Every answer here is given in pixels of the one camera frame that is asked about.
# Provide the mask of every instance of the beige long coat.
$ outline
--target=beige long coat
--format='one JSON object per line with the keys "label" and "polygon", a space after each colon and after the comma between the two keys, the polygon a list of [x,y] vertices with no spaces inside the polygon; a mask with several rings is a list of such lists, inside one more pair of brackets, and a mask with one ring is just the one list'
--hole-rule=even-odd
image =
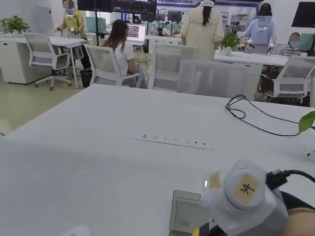
{"label": "beige long coat", "polygon": [[198,47],[198,60],[213,60],[215,57],[215,44],[224,37],[221,13],[215,8],[211,9],[210,22],[202,25],[203,7],[191,10],[185,18],[181,35],[186,38],[187,46]]}

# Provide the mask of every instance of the person in beige coat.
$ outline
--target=person in beige coat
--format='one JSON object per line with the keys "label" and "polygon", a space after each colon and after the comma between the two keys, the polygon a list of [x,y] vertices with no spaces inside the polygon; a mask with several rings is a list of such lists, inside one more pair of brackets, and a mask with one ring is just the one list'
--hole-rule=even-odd
{"label": "person in beige coat", "polygon": [[198,47],[197,60],[214,60],[224,31],[221,13],[214,8],[213,1],[203,0],[188,13],[181,36],[183,45]]}

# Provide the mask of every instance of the black pants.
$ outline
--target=black pants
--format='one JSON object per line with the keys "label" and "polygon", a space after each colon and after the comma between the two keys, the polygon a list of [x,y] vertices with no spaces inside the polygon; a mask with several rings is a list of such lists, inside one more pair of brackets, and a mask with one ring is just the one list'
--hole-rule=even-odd
{"label": "black pants", "polygon": [[90,69],[91,68],[90,58],[84,46],[82,46],[82,52],[83,52],[83,58],[81,58],[81,63],[83,65],[83,68],[85,70]]}

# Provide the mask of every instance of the power outlet strip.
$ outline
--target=power outlet strip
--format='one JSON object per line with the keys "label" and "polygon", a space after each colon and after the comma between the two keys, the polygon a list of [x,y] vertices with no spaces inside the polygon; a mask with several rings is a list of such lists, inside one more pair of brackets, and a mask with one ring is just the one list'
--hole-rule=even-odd
{"label": "power outlet strip", "polygon": [[182,139],[182,138],[170,138],[163,135],[150,135],[150,134],[142,134],[134,137],[135,140],[142,140],[160,144],[169,144],[169,145],[177,145],[189,148],[198,148],[198,149],[207,149],[212,150],[209,143],[201,142],[192,139]]}

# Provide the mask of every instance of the white hat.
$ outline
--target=white hat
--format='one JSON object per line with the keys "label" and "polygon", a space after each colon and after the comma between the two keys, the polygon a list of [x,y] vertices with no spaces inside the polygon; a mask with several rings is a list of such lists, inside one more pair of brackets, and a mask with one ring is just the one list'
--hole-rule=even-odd
{"label": "white hat", "polygon": [[203,0],[203,1],[201,1],[200,6],[215,7],[215,4],[213,3],[213,1],[210,1],[210,0]]}

